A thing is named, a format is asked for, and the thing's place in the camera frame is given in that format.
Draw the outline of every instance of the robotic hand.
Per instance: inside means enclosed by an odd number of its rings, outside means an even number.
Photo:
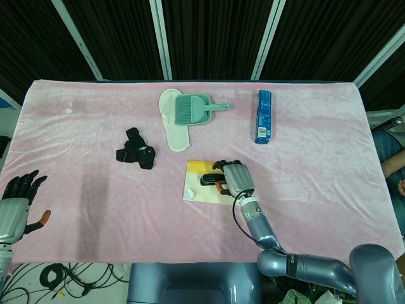
[[[0,200],[0,295],[13,258],[11,245],[24,234],[42,228],[51,215],[51,211],[46,210],[38,222],[27,225],[28,213],[38,187],[47,179],[47,176],[42,176],[34,180],[38,173],[35,170],[12,179]]]
[[[287,276],[336,288],[357,296],[359,304],[405,304],[405,292],[394,257],[375,244],[357,246],[350,254],[350,269],[345,263],[324,256],[287,254],[268,223],[258,200],[254,197],[254,183],[249,169],[240,161],[217,161],[213,169],[223,171],[223,177],[203,176],[201,185],[215,181],[221,194],[235,198],[232,207],[239,229],[258,246],[265,249],[258,256],[258,269],[268,277]],[[240,209],[251,236],[235,217],[235,204]]]

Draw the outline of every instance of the green brush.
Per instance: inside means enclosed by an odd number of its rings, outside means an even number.
[[[226,111],[230,103],[209,102],[206,94],[181,94],[176,97],[177,125],[206,124],[211,119],[212,111]]]

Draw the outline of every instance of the floor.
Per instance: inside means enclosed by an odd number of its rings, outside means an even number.
[[[114,285],[103,288],[103,289],[95,289],[89,292],[86,296],[82,298],[72,298],[65,289],[63,289],[63,294],[58,294],[52,300],[52,297],[56,294],[55,292],[49,292],[43,286],[41,286],[39,282],[39,276],[42,269],[47,266],[48,264],[39,265],[39,264],[29,264],[29,266],[22,270],[20,274],[15,276],[14,282],[16,284],[11,288],[15,287],[24,287],[27,289],[28,292],[38,291],[30,294],[29,302],[27,302],[27,296],[25,292],[16,289],[4,296],[1,303],[8,303],[8,304],[22,304],[22,303],[29,303],[29,304],[104,304],[104,303],[114,303],[114,304],[125,304],[127,300],[127,291],[128,291],[128,283],[125,282],[117,282]],[[76,273],[79,273],[82,269],[85,269],[89,266],[89,263],[81,263],[79,264],[79,268]],[[106,270],[107,264],[103,263],[94,263],[90,265],[90,267],[85,270],[82,274],[80,274],[80,278],[84,280],[84,282],[94,282],[101,278],[103,273]],[[128,280],[130,272],[130,264],[114,264],[114,273],[118,278],[123,280]],[[104,275],[103,279],[100,280],[96,286],[102,285],[104,282],[105,286],[116,282],[116,279],[111,276],[109,279],[110,271],[107,271],[106,275]],[[49,280],[52,281],[56,277],[55,274],[51,273],[49,275]],[[74,282],[69,283],[69,292],[75,296],[80,296],[82,294],[83,288],[75,284]]]

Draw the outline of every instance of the pink blanket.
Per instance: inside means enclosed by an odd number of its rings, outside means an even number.
[[[206,92],[232,110],[190,127],[191,147],[169,150],[158,100],[167,88]],[[273,93],[273,137],[254,144],[259,89]],[[137,127],[156,150],[152,170],[115,151]],[[250,262],[259,248],[231,208],[183,201],[187,160],[239,159],[282,246],[348,261],[377,243],[397,258],[401,235],[361,97],[354,84],[35,81],[27,93],[0,189],[34,169],[48,175],[29,216],[45,228],[15,245],[27,262]]]

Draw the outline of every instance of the blue box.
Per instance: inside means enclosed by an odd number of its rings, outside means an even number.
[[[268,144],[271,138],[271,92],[259,90],[258,115],[256,117],[256,144]]]

